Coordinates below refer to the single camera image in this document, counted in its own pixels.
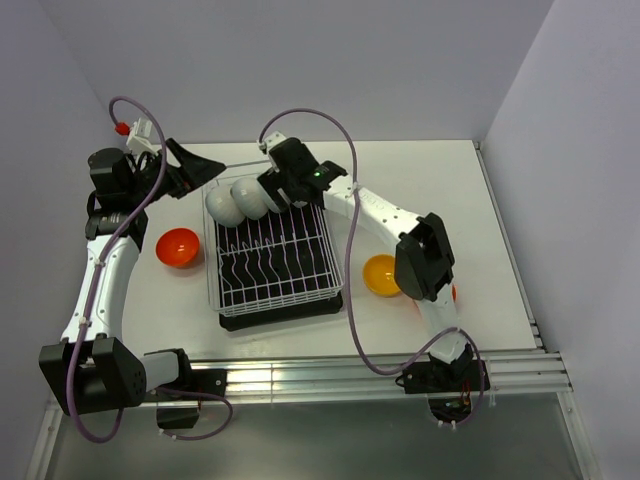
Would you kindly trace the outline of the white ribbed ceramic bowl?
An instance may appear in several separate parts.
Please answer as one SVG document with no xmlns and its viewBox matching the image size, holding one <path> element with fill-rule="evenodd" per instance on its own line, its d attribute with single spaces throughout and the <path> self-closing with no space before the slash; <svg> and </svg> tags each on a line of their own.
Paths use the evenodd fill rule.
<svg viewBox="0 0 640 480">
<path fill-rule="evenodd" d="M 259 220 L 269 211 L 256 178 L 243 177 L 236 180 L 232 184 L 231 194 L 237 207 L 251 220 Z"/>
</svg>

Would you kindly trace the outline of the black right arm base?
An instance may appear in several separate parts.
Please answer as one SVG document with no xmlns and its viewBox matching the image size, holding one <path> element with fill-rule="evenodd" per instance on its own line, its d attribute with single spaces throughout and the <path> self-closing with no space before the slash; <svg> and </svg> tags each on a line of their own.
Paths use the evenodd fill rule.
<svg viewBox="0 0 640 480">
<path fill-rule="evenodd" d="M 439 428 L 455 430 L 472 418 L 491 383 L 483 360 L 471 360 L 460 371 L 436 361 L 416 362 L 395 378 L 407 395 L 423 395 Z"/>
</svg>

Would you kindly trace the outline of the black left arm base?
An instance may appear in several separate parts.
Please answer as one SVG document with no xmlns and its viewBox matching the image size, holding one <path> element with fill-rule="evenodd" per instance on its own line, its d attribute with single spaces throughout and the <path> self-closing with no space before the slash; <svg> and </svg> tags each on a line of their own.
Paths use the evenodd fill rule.
<svg viewBox="0 0 640 480">
<path fill-rule="evenodd" d="M 161 434 L 176 440 L 201 440 L 222 432 L 233 417 L 227 385 L 225 369 L 196 369 L 185 382 L 175 381 L 147 393 L 142 405 L 155 408 Z"/>
</svg>

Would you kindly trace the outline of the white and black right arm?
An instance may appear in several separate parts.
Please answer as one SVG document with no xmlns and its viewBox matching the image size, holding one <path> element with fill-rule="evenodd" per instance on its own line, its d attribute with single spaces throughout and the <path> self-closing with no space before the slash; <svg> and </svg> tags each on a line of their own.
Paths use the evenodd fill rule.
<svg viewBox="0 0 640 480">
<path fill-rule="evenodd" d="M 455 259 L 441 217 L 404 210 L 360 186 L 353 175 L 332 161 L 319 162 L 295 137 L 278 132 L 258 142 L 272 167 L 258 177 L 277 207 L 313 204 L 351 221 L 347 248 L 355 229 L 375 235 L 393 253 L 393 278 L 416 302 L 432 336 L 425 350 L 435 383 L 452 390 L 462 383 L 473 360 L 471 341 L 459 328 L 454 302 Z"/>
</svg>

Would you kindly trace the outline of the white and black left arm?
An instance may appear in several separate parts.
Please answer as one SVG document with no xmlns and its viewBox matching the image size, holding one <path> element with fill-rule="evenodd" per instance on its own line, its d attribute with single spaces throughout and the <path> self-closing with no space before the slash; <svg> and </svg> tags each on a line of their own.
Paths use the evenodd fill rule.
<svg viewBox="0 0 640 480">
<path fill-rule="evenodd" d="M 73 315 L 58 343 L 42 347 L 39 367 L 67 415 L 136 407 L 160 388 L 183 399 L 195 386 L 187 354 L 165 349 L 136 356 L 122 342 L 129 280 L 148 225 L 139 204 L 148 193 L 180 199 L 225 171 L 168 139 L 177 165 L 160 151 L 139 157 L 110 147 L 88 159 L 94 190 L 87 202 L 87 264 Z"/>
</svg>

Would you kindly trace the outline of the yellow plastic bowl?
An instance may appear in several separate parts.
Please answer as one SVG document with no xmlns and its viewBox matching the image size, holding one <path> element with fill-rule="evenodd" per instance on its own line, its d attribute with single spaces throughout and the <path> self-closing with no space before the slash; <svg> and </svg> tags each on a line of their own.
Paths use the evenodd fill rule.
<svg viewBox="0 0 640 480">
<path fill-rule="evenodd" d="M 366 287 L 381 297 L 392 297 L 400 293 L 394 278 L 395 258 L 389 254 L 379 254 L 369 258 L 362 270 Z"/>
</svg>

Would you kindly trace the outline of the aluminium frame rail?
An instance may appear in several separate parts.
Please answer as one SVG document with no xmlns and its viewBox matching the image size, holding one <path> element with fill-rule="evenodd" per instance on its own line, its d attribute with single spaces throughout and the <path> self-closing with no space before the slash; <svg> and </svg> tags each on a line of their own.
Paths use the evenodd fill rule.
<svg viewBox="0 0 640 480">
<path fill-rule="evenodd" d="M 486 397 L 514 394 L 567 393 L 571 389 L 557 354 L 498 355 L 485 360 L 491 387 Z M 358 359 L 331 358 L 274 362 L 207 362 L 186 364 L 185 382 L 196 369 L 228 372 L 226 398 L 245 404 L 364 401 L 407 395 L 395 378 L 380 376 Z M 133 408 L 146 394 L 165 385 L 152 384 L 146 358 L 110 355 L 98 364 L 79 367 L 74 375 L 78 413 Z"/>
</svg>

